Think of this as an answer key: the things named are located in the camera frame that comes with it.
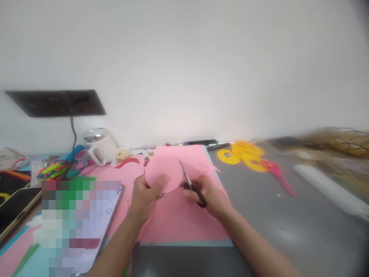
mug lid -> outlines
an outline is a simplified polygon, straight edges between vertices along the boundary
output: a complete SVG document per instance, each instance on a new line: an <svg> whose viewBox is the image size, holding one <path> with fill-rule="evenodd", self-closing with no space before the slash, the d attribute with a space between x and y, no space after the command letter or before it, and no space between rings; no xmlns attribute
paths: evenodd
<svg viewBox="0 0 369 277"><path fill-rule="evenodd" d="M97 142L105 138L107 135L109 135L109 131L107 129L97 128L86 132L83 135L83 138L87 142Z"/></svg>

left hand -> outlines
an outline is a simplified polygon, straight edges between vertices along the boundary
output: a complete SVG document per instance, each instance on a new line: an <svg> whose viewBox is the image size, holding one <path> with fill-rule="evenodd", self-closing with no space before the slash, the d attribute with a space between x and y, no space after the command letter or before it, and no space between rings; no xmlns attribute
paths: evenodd
<svg viewBox="0 0 369 277"><path fill-rule="evenodd" d="M138 220L139 223L144 224L153 214L156 200L163 197L162 190L167 184L169 177L167 175L161 176L156 185L150 188L145 179L145 175L136 178L132 203L127 216L132 216Z"/></svg>

white mug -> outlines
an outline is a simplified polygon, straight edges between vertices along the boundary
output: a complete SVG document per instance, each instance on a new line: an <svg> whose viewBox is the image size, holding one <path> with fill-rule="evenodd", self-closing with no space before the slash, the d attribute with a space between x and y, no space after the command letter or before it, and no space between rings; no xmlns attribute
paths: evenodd
<svg viewBox="0 0 369 277"><path fill-rule="evenodd" d="M104 128L91 130L83 135L90 146L88 153L99 166L111 163L118 150L112 135Z"/></svg>

hand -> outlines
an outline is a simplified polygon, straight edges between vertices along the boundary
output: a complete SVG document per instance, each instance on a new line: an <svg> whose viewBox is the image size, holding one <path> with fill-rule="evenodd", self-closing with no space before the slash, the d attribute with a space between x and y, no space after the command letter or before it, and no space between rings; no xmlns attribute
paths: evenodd
<svg viewBox="0 0 369 277"><path fill-rule="evenodd" d="M233 208L228 198L213 184L209 177L200 176L196 180L193 180L192 184L196 185L200 189L208 203L206 209L215 218L219 219L220 216ZM186 189L183 191L183 195L190 204L195 202L202 203L200 197L194 191Z"/></svg>
<svg viewBox="0 0 369 277"><path fill-rule="evenodd" d="M127 216L132 216L138 223L144 224L153 214L156 200L164 196L162 190L167 184L169 177L164 175L160 177L155 186L150 188L145 179L145 175L136 178L132 203Z"/></svg>

table surface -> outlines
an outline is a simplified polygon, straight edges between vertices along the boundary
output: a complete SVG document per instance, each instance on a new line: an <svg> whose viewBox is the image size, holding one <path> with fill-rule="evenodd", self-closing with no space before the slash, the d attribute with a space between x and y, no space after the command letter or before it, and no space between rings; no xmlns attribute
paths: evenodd
<svg viewBox="0 0 369 277"><path fill-rule="evenodd" d="M300 177L293 170L298 163L293 155L278 155L266 143L259 146L265 159L279 164L298 196L290 197L273 175L250 170L242 162L225 164L216 150L210 151L234 207L303 276L360 276L367 259L369 226L342 212ZM239 259L239 252L229 248L136 246L132 276L189 276L194 272L203 276L224 276L225 272L229 276L252 276L244 260Z"/></svg>

